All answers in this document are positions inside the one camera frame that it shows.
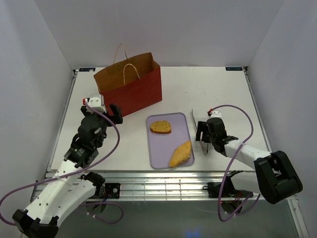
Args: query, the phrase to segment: metal frame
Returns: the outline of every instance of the metal frame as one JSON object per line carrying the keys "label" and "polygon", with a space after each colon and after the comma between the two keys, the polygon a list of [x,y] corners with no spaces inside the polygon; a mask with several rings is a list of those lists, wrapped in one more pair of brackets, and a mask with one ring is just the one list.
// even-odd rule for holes
{"label": "metal frame", "polygon": [[[255,102],[255,98],[252,92],[251,83],[248,78],[246,69],[243,68],[245,77],[249,86],[249,90],[251,93],[251,97],[253,100],[253,104],[255,106],[258,119],[261,125],[261,130],[264,136],[264,140],[266,143],[266,147],[269,151],[271,151],[271,146],[269,144],[267,134],[265,132],[263,122],[261,120],[261,116]],[[78,70],[75,71],[73,82],[71,85],[71,89],[67,98],[66,106],[63,112],[61,125],[59,127],[58,135],[56,138],[56,142],[53,148],[53,153],[50,159],[50,163],[48,165],[48,170],[46,173],[46,178],[51,178],[54,175],[54,171],[51,170],[52,160],[55,154],[55,150],[57,147],[57,142],[59,139],[59,135],[62,129],[62,125],[64,122],[64,118],[66,115],[67,107],[69,104],[69,100],[71,97],[71,93],[74,87],[74,83],[76,81]],[[203,186],[206,185],[207,182],[221,182],[223,178],[224,172],[105,172],[99,171],[96,172],[102,175],[106,182],[118,182],[121,184],[120,188],[120,198],[112,199],[114,201],[197,201],[197,200],[217,200],[216,198],[208,198],[208,192],[202,190]],[[80,180],[77,180],[74,186],[70,189],[72,190]],[[35,199],[39,193],[43,190],[45,184],[35,187],[32,195],[32,199]],[[292,196],[288,198],[288,203],[290,205],[290,210],[293,215],[293,219],[301,238],[307,238],[308,233],[302,218],[302,214],[299,210],[298,203],[296,200],[296,196]]]}

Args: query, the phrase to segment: bread slice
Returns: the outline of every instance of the bread slice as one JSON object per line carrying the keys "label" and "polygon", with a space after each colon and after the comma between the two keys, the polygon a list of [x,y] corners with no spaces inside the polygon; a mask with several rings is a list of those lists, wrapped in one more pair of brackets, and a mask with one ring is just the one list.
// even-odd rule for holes
{"label": "bread slice", "polygon": [[151,132],[157,134],[170,134],[172,132],[172,127],[170,123],[165,120],[158,120],[153,122],[150,126]]}
{"label": "bread slice", "polygon": [[185,142],[184,144],[182,144],[181,146],[179,146],[174,151],[172,159],[169,162],[169,166],[173,168],[189,160],[191,151],[192,151],[192,142],[189,140]]}

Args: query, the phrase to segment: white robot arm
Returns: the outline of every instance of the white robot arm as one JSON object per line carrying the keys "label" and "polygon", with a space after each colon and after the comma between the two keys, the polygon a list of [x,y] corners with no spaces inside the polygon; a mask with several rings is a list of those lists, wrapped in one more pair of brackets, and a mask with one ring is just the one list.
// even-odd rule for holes
{"label": "white robot arm", "polygon": [[[199,121],[196,141],[212,143],[215,151],[232,158],[242,142],[234,136],[228,136],[221,118]],[[269,203],[275,204],[303,190],[287,155],[282,151],[268,152],[250,145],[243,145],[236,160],[248,165],[256,173],[233,171],[226,177],[223,196],[230,197],[237,191],[249,191],[261,194]],[[212,189],[217,197],[217,188]]]}
{"label": "white robot arm", "polygon": [[[113,116],[107,113],[102,95],[91,95],[84,99],[85,103],[112,122],[123,122],[120,108],[116,105],[110,105]],[[54,175],[57,180],[49,182],[24,210],[16,210],[13,214],[15,224],[29,238],[54,238],[61,223],[73,210],[92,196],[101,197],[105,191],[105,179],[101,175],[93,172],[84,175],[80,170],[87,168],[96,158],[97,148],[103,145],[106,129],[111,124],[86,106],[82,106],[81,111],[85,117]],[[70,173],[73,175],[60,178]],[[81,182],[69,191],[79,177]]]}

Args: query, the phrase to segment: wire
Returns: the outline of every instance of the wire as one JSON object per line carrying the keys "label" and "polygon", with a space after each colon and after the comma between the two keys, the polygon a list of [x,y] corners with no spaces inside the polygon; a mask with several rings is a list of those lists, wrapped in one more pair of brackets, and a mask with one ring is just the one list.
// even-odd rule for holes
{"label": "wire", "polygon": [[236,197],[236,199],[234,200],[234,202],[239,201],[239,200],[240,200],[240,198],[241,198],[241,196],[242,196],[242,192],[240,192],[240,193],[239,193],[239,195]]}
{"label": "wire", "polygon": [[[240,110],[241,112],[243,112],[244,115],[246,115],[246,117],[248,118],[249,122],[250,122],[250,126],[251,126],[251,133],[250,135],[244,140],[242,141],[242,144],[238,147],[238,149],[236,150],[236,152],[234,153],[234,155],[232,156],[232,159],[230,160],[225,172],[224,172],[224,175],[223,175],[223,178],[222,178],[222,182],[221,182],[221,185],[220,185],[220,190],[219,190],[219,195],[218,195],[218,206],[217,206],[217,211],[218,211],[218,217],[219,219],[222,221],[222,222],[226,222],[226,221],[229,221],[235,214],[236,212],[248,201],[248,199],[251,197],[251,193],[243,200],[243,202],[228,216],[226,217],[225,219],[223,219],[221,217],[221,196],[222,196],[222,191],[223,191],[223,187],[224,187],[224,182],[226,180],[226,177],[227,177],[227,174],[229,172],[229,169],[233,163],[233,161],[235,160],[235,158],[237,157],[238,153],[240,152],[240,150],[242,149],[244,143],[246,143],[252,136],[253,136],[253,132],[254,132],[254,127],[253,127],[253,123],[252,123],[252,120],[250,118],[250,116],[240,107],[237,107],[237,106],[234,106],[234,105],[230,105],[230,104],[225,104],[225,105],[220,105],[220,106],[217,106],[213,109],[210,109],[208,111],[208,113],[211,113],[211,111],[215,110],[215,109],[218,109],[218,108],[223,108],[223,107],[230,107],[230,108],[236,108],[238,110]],[[247,213],[248,211],[250,211],[254,206],[255,204],[258,202],[260,198],[260,195],[258,195],[257,199],[255,200],[254,204],[248,208],[246,211],[244,212],[241,212],[241,213],[238,213],[237,215],[242,215],[242,214],[245,214]]]}
{"label": "wire", "polygon": [[[102,159],[100,159],[98,162],[95,162],[94,164],[92,164],[92,165],[90,165],[90,166],[88,166],[88,167],[86,167],[86,168],[84,168],[84,169],[82,169],[82,170],[79,170],[79,171],[76,171],[76,172],[72,172],[72,173],[69,173],[69,174],[65,174],[65,175],[59,176],[59,178],[61,178],[61,179],[64,178],[64,177],[67,177],[67,176],[72,176],[72,175],[79,174],[79,173],[81,173],[81,172],[84,172],[84,171],[86,171],[86,170],[89,170],[89,169],[91,169],[92,167],[94,167],[94,166],[100,164],[102,161],[104,161],[106,158],[108,158],[108,157],[116,150],[116,148],[118,147],[119,142],[120,142],[120,133],[119,133],[118,128],[115,126],[115,124],[114,124],[109,118],[107,118],[105,115],[103,115],[102,113],[100,113],[100,112],[96,111],[95,109],[91,108],[86,102],[85,102],[85,105],[86,105],[86,107],[89,108],[91,111],[93,111],[93,112],[97,113],[98,115],[102,116],[104,119],[106,119],[106,120],[112,125],[112,127],[113,127],[113,128],[115,129],[115,131],[117,132],[117,136],[118,136],[117,143],[116,143],[116,145],[114,146],[114,148],[113,148],[107,155],[105,155]],[[3,201],[4,201],[7,197],[9,197],[11,194],[13,194],[13,193],[15,193],[15,192],[17,192],[17,191],[20,191],[20,190],[23,190],[23,189],[26,189],[26,188],[29,188],[29,187],[38,186],[38,185],[41,185],[41,184],[44,184],[44,183],[52,182],[52,181],[55,181],[55,180],[57,180],[57,178],[50,178],[50,179],[45,180],[45,181],[35,182],[35,183],[29,184],[29,185],[25,185],[25,186],[16,188],[16,189],[14,189],[14,190],[8,192],[5,196],[3,196],[3,198],[0,200],[0,207],[1,207],[2,203],[3,203]],[[10,222],[10,221],[8,221],[7,219],[5,219],[5,218],[2,216],[1,212],[0,212],[0,219],[1,219],[4,223],[6,223],[6,224],[8,224],[8,225],[16,226],[15,223]]]}
{"label": "wire", "polygon": [[121,219],[123,218],[123,215],[124,215],[124,210],[123,210],[123,207],[121,205],[117,204],[117,203],[114,203],[114,202],[96,202],[96,203],[89,203],[89,204],[81,204],[79,206],[87,207],[87,206],[103,205],[103,204],[108,204],[108,205],[113,205],[113,206],[118,207],[121,210],[121,215],[120,215],[119,219],[116,220],[116,221],[109,221],[109,220],[106,220],[106,219],[104,219],[104,218],[102,218],[102,217],[100,217],[100,216],[98,216],[96,214],[93,214],[93,213],[87,213],[87,212],[82,212],[82,211],[78,211],[78,210],[76,210],[76,211],[79,212],[79,213],[91,215],[92,217],[97,218],[98,220],[100,220],[100,221],[102,221],[104,223],[107,223],[107,224],[116,224],[119,221],[121,221]]}
{"label": "wire", "polygon": [[106,197],[102,202],[105,202],[108,200],[108,198],[110,198],[110,196]]}

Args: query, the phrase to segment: red paper bag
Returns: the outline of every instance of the red paper bag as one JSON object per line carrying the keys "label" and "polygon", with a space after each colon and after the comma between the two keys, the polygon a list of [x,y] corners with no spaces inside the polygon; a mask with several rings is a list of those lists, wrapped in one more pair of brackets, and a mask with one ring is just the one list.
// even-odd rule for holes
{"label": "red paper bag", "polygon": [[160,65],[151,53],[127,57],[99,71],[94,78],[107,109],[115,103],[121,107],[123,117],[162,101]]}

